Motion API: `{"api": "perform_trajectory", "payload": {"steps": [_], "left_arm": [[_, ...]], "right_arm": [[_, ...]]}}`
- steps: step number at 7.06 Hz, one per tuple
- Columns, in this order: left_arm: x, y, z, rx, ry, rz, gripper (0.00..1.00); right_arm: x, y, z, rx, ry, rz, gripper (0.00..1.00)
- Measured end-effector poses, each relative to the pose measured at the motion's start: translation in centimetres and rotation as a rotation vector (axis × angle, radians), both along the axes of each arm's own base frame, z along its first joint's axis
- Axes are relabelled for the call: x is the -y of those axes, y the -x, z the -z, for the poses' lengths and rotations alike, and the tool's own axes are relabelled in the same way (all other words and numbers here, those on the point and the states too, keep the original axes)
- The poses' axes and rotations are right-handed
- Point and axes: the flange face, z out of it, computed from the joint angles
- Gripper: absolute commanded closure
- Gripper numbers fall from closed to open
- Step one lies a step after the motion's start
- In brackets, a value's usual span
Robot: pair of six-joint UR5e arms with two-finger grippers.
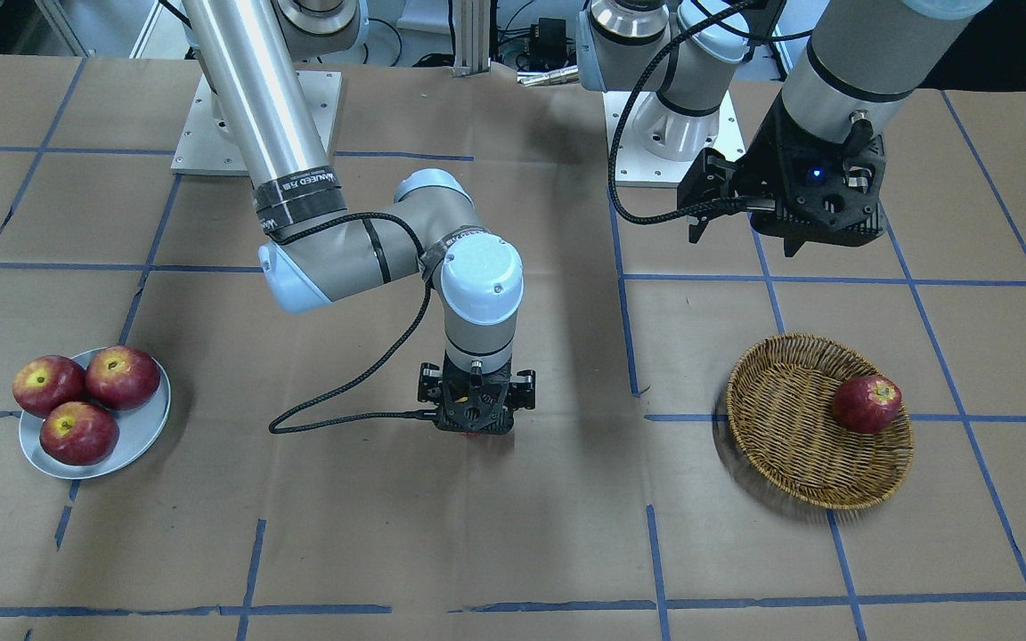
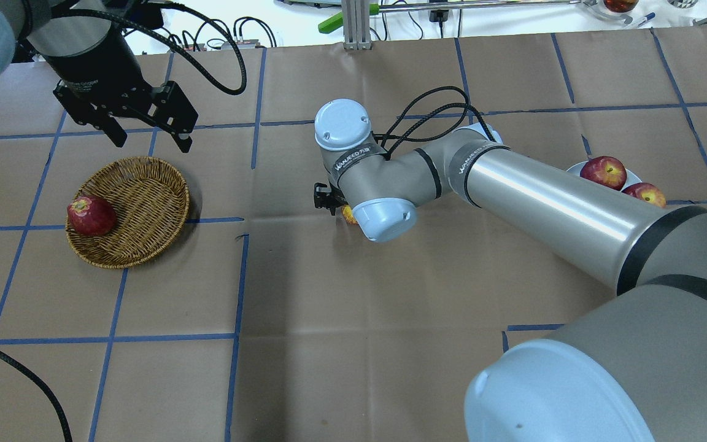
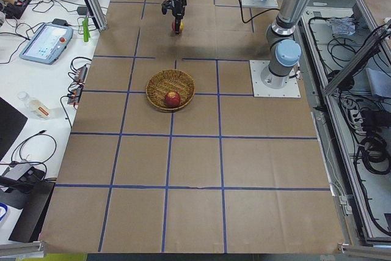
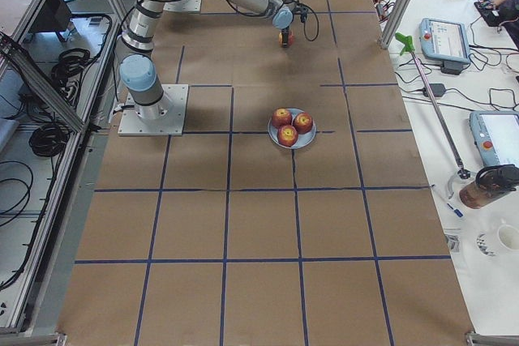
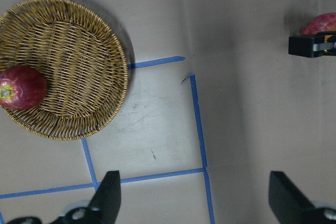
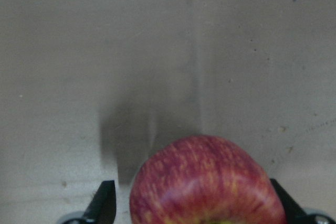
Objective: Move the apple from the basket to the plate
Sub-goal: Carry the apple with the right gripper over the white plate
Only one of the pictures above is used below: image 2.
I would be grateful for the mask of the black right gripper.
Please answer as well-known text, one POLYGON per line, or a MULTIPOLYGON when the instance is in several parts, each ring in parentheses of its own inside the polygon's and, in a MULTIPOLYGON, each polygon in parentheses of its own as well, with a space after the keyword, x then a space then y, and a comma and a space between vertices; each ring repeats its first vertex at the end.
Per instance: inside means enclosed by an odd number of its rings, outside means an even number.
POLYGON ((345 196, 339 188, 322 182, 314 184, 312 199, 314 199, 316 209, 328 210, 332 216, 335 216, 337 210, 346 205, 345 196))

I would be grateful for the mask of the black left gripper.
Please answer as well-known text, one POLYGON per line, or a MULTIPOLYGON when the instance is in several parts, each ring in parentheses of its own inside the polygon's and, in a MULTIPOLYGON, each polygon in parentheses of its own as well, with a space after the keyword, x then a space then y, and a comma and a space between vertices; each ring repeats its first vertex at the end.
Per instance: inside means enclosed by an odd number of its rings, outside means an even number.
POLYGON ((175 137, 182 153, 190 151, 198 112, 174 81, 149 84, 132 53, 54 56, 53 69, 61 79, 53 94, 79 125, 94 126, 123 148, 128 134, 118 119, 136 118, 175 137))

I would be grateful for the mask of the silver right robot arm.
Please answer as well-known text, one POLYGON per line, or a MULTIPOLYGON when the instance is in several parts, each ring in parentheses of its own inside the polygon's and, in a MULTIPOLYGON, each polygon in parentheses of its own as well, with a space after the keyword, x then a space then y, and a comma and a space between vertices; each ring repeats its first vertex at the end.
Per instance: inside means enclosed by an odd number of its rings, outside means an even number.
POLYGON ((474 377, 469 440, 707 441, 707 209, 640 203, 514 153, 483 122, 388 160, 366 109, 336 99, 314 136, 331 187, 316 206, 351 204, 369 240, 454 192, 616 291, 474 377))

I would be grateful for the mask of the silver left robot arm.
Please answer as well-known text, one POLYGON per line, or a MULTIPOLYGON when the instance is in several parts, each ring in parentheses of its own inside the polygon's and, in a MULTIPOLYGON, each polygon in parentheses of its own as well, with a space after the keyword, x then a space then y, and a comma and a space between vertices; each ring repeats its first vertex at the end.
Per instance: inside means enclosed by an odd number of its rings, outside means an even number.
POLYGON ((198 114, 179 84, 149 84, 124 28, 153 31, 163 24, 147 1, 0 1, 0 75, 18 42, 26 41, 53 68, 53 90, 70 118, 126 142, 120 118, 136 118, 173 138, 188 153, 198 114))

